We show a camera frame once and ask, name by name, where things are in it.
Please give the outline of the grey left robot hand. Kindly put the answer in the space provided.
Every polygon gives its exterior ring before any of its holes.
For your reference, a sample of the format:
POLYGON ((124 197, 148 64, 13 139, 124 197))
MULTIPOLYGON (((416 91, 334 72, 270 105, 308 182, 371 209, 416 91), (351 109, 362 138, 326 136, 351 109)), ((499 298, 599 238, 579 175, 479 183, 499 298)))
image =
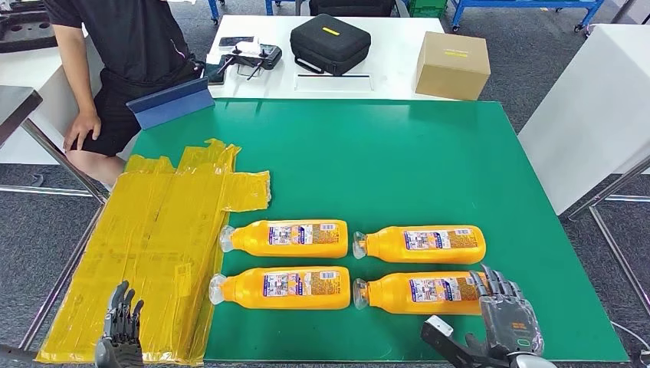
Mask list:
POLYGON ((95 367, 144 367, 140 343, 143 300, 132 302, 135 290, 122 281, 113 290, 103 319, 103 334, 94 351, 95 367))

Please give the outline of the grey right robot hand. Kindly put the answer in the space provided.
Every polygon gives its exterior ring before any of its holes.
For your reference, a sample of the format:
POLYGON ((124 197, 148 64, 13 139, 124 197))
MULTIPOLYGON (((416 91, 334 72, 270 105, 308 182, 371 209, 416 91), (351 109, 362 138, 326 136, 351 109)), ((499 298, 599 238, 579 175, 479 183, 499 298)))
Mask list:
POLYGON ((485 325, 485 341, 467 345, 478 351, 478 367, 553 367, 545 360, 540 325, 531 303, 518 284, 500 271, 481 266, 482 273, 470 271, 485 325))

